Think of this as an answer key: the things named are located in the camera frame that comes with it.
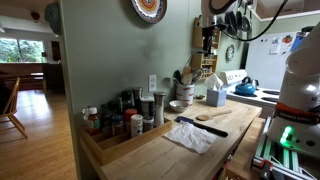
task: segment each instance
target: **window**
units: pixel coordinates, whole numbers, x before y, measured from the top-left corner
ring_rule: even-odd
[[[0,37],[0,63],[44,63],[42,41]]]

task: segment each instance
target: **black knife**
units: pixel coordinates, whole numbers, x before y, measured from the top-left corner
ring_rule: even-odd
[[[180,122],[180,121],[188,122],[188,123],[193,124],[194,126],[200,128],[200,129],[205,129],[208,132],[210,132],[212,134],[215,134],[215,135],[218,135],[218,136],[221,136],[221,137],[227,137],[228,136],[228,133],[225,132],[225,131],[221,131],[219,129],[215,129],[215,128],[212,128],[212,127],[209,127],[209,126],[205,126],[203,124],[196,123],[196,122],[194,122],[194,120],[192,120],[190,118],[187,118],[187,117],[178,116],[176,121],[177,122]]]

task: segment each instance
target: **wooden floor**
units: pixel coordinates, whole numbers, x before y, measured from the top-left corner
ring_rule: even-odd
[[[77,179],[65,95],[19,91],[17,107],[29,137],[0,119],[0,179]]]

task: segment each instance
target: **white napkin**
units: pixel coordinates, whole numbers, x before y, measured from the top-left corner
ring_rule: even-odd
[[[218,78],[218,76],[214,73],[205,80],[205,85],[208,89],[213,90],[220,90],[221,86],[223,85],[223,82],[221,79]]]
[[[179,125],[164,134],[164,136],[197,151],[199,154],[207,152],[217,137],[206,130],[197,128],[193,124],[184,121],[180,121]]]

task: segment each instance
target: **wooden countertop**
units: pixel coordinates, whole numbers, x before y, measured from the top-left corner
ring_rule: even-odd
[[[216,116],[212,120],[197,121],[229,134],[226,138],[218,136],[209,150],[201,155],[158,137],[129,154],[100,166],[82,139],[80,143],[101,179],[212,179],[253,119],[260,115],[261,108],[230,100],[223,107],[210,107],[205,104],[205,100],[195,100],[183,113],[171,110],[165,112],[167,119],[175,120],[177,116],[195,119],[200,114],[224,110],[233,112]]]
[[[260,178],[260,173],[251,169],[251,160],[256,152],[265,121],[262,118],[253,120],[227,166],[226,176],[239,180]]]

